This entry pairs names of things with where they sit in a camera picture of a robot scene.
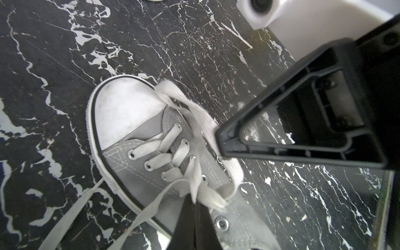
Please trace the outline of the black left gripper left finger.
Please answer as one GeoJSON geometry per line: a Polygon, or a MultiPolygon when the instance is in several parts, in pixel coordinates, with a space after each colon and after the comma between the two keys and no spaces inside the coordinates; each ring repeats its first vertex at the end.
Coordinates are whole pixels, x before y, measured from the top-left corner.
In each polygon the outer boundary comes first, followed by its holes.
{"type": "Polygon", "coordinates": [[[195,205],[188,194],[182,205],[178,222],[167,250],[195,249],[195,205]]]}

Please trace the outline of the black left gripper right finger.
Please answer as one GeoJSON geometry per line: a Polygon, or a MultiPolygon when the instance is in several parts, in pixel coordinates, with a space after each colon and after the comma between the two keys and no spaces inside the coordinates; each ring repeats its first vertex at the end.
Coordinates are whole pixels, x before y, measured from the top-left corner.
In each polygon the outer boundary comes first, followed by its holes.
{"type": "Polygon", "coordinates": [[[222,250],[209,209],[200,202],[195,205],[195,249],[222,250]]]}

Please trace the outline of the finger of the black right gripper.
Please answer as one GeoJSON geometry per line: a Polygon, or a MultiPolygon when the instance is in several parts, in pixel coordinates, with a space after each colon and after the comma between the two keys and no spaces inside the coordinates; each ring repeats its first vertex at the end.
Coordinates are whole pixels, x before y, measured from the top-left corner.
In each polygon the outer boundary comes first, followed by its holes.
{"type": "Polygon", "coordinates": [[[355,41],[329,42],[296,62],[216,131],[224,157],[384,169],[364,62],[355,41]],[[292,144],[252,141],[245,131],[275,112],[292,144]]]}

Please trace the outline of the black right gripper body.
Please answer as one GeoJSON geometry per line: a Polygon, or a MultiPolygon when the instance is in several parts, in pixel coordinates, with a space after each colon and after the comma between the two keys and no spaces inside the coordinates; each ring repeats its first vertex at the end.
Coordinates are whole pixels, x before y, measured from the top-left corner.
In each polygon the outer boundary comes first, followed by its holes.
{"type": "Polygon", "coordinates": [[[376,115],[373,126],[386,156],[385,169],[400,169],[400,15],[356,41],[376,115]]]}

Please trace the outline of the grey canvas sneaker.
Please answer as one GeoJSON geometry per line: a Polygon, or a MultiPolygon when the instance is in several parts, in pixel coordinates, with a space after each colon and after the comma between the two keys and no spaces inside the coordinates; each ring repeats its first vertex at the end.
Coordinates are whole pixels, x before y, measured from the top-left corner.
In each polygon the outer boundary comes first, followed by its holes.
{"type": "Polygon", "coordinates": [[[143,223],[171,237],[184,198],[210,212],[224,250],[278,250],[274,234],[239,193],[243,169],[222,158],[218,126],[171,81],[111,77],[95,88],[86,111],[91,153],[109,188],[143,223]]]}

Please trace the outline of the white shoelace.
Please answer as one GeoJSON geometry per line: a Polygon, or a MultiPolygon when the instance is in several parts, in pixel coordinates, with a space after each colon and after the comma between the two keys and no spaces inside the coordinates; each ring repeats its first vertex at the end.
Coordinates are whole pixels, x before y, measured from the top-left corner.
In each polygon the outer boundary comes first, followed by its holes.
{"type": "Polygon", "coordinates": [[[204,176],[206,146],[216,148],[216,124],[172,82],[155,87],[137,77],[112,77],[92,93],[86,125],[92,156],[114,193],[137,213],[131,225],[156,227],[168,197],[190,194],[209,211],[226,212],[243,179],[234,160],[225,161],[232,181],[213,188],[204,176]]]}

